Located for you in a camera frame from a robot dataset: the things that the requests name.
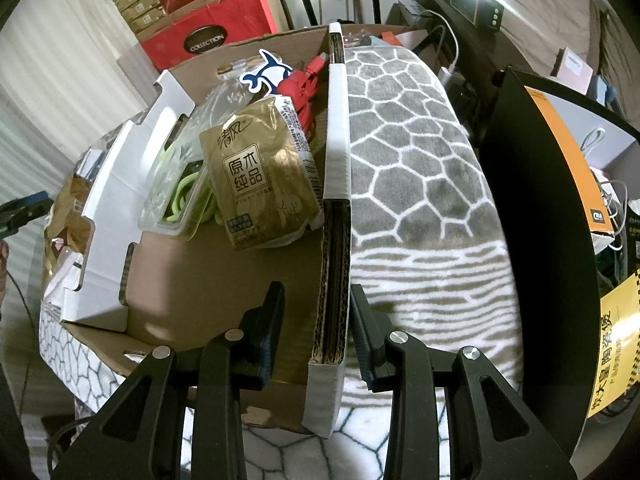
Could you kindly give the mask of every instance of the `yellow sign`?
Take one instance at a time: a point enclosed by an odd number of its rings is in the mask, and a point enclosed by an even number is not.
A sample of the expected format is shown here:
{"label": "yellow sign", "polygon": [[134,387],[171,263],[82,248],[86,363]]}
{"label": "yellow sign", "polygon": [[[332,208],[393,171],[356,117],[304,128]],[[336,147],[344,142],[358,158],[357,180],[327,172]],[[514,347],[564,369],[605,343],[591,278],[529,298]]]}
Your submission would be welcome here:
{"label": "yellow sign", "polygon": [[638,381],[640,270],[600,300],[600,351],[589,415],[608,406]]}

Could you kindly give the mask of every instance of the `oval label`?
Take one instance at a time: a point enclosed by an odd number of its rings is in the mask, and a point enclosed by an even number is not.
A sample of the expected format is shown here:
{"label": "oval label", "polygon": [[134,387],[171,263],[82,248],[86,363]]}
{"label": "oval label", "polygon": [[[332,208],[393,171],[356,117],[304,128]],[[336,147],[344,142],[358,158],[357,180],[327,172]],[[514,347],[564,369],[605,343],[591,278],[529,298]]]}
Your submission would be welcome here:
{"label": "oval label", "polygon": [[184,49],[189,54],[202,54],[225,43],[226,30],[219,25],[207,25],[194,30],[184,40]]}

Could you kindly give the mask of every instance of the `metal screw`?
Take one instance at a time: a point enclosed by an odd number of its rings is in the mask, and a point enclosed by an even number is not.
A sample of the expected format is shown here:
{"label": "metal screw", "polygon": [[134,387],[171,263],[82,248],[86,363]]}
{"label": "metal screw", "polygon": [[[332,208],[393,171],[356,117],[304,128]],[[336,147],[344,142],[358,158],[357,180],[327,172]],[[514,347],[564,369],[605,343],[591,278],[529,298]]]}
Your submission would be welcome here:
{"label": "metal screw", "polygon": [[168,346],[157,346],[151,355],[156,359],[166,359],[171,355],[171,349]]}
{"label": "metal screw", "polygon": [[467,359],[475,361],[480,357],[480,351],[475,346],[465,346],[462,349],[462,355]]}
{"label": "metal screw", "polygon": [[395,332],[389,334],[389,339],[391,339],[391,341],[393,341],[394,343],[398,343],[399,345],[401,345],[402,343],[406,343],[407,341],[409,341],[409,336],[404,332],[396,330]]}
{"label": "metal screw", "polygon": [[227,341],[240,341],[244,337],[244,332],[239,328],[232,328],[225,333],[225,339]]}

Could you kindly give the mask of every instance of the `logo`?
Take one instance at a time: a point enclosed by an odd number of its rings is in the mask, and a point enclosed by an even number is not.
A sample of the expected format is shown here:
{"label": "logo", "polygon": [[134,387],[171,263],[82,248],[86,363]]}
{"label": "logo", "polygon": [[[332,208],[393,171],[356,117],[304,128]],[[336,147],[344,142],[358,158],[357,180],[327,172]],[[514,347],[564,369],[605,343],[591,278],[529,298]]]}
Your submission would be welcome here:
{"label": "logo", "polygon": [[275,94],[278,85],[291,75],[293,69],[289,65],[279,62],[268,50],[261,48],[259,52],[264,59],[264,64],[254,72],[242,74],[240,82],[249,85],[249,92],[252,94],[257,94],[262,85],[266,85],[267,94]]}
{"label": "logo", "polygon": [[602,211],[598,211],[597,209],[592,209],[591,217],[593,218],[594,222],[598,224],[604,224],[604,215],[602,214]]}
{"label": "logo", "polygon": [[184,40],[184,49],[189,54],[202,54],[222,45],[228,34],[219,25],[207,25],[194,30]]}

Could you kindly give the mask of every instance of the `white sticker label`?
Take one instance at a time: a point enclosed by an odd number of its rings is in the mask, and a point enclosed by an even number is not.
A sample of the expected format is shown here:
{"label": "white sticker label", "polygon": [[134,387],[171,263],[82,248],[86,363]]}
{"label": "white sticker label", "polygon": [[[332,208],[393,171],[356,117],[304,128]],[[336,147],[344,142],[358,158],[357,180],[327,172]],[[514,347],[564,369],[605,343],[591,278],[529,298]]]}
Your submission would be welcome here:
{"label": "white sticker label", "polygon": [[582,60],[571,52],[566,53],[564,65],[577,76],[579,76],[580,72],[582,72]]}
{"label": "white sticker label", "polygon": [[269,183],[262,168],[262,159],[256,144],[228,156],[222,164],[235,197],[267,186]]}

